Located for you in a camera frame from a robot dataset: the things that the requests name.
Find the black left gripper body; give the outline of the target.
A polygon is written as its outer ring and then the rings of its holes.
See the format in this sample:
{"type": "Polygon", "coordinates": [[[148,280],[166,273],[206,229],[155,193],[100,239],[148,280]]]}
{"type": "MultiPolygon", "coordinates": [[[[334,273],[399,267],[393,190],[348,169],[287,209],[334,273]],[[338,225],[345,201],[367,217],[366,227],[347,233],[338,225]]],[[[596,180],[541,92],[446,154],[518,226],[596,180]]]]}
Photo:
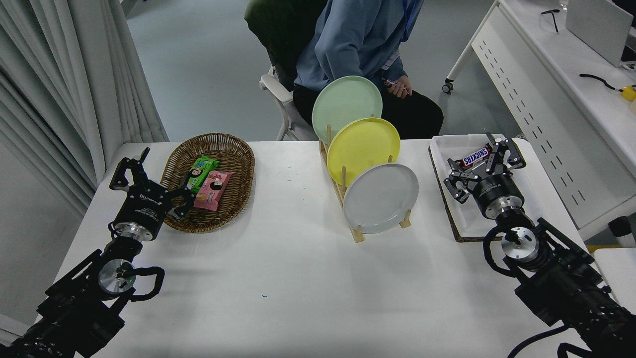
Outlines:
{"type": "Polygon", "coordinates": [[[143,227],[148,234],[157,234],[163,224],[172,202],[166,197],[167,189],[148,181],[129,187],[127,197],[115,218],[115,229],[143,227]]]}

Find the person's hand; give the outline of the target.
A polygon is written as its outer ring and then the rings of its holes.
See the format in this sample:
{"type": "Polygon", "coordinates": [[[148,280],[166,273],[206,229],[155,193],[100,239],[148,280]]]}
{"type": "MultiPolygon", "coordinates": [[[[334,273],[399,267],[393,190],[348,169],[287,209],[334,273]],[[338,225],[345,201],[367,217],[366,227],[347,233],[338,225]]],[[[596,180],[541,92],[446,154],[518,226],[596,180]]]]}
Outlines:
{"type": "Polygon", "coordinates": [[[395,80],[383,79],[383,84],[389,93],[400,99],[412,95],[412,84],[407,75],[402,75],[399,79],[395,80]]]}

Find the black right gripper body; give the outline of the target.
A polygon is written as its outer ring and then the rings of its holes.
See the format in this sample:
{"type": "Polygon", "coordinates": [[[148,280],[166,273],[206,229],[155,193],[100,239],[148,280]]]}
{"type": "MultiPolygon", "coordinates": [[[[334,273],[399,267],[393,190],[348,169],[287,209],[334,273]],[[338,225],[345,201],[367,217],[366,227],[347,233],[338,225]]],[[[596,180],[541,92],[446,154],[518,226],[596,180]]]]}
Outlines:
{"type": "Polygon", "coordinates": [[[522,209],[524,197],[506,173],[480,176],[470,173],[470,193],[481,213],[522,209]]]}

